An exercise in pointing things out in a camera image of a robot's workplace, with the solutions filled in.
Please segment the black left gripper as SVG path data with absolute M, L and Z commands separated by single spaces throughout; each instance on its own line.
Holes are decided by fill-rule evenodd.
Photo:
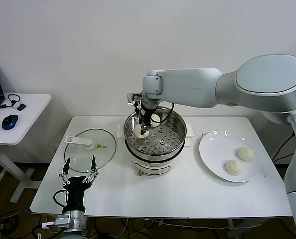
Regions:
M 63 181 L 63 187 L 68 192 L 68 199 L 66 206 L 64 206 L 62 213 L 68 211 L 81 211 L 85 212 L 86 209 L 83 205 L 84 192 L 91 187 L 91 183 L 98 176 L 97 163 L 95 156 L 92 156 L 91 172 L 90 174 L 79 177 L 68 177 L 70 158 L 66 160 L 63 166 L 62 173 L 59 173 L 59 177 Z

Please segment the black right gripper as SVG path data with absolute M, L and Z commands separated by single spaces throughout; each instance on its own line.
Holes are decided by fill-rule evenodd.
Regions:
M 149 127 L 151 126 L 151 116 L 156 111 L 154 109 L 147 109 L 144 106 L 141 106 L 141 109 L 138 106 L 135 106 L 135 112 L 138 117 L 138 124 L 140 124 L 140 135 L 148 136 L 149 135 Z

